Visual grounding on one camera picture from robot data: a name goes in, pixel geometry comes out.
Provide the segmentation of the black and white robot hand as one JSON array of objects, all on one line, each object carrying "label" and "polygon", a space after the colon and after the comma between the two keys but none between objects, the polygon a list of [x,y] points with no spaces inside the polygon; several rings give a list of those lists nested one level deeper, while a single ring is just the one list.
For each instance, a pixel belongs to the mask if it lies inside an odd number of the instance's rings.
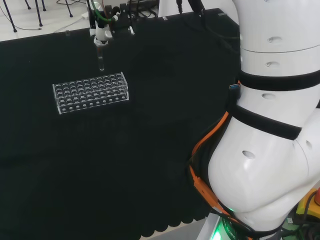
[{"label": "black and white robot hand", "polygon": [[89,32],[97,47],[104,47],[120,36],[135,34],[130,5],[105,5],[102,0],[88,0]]}]

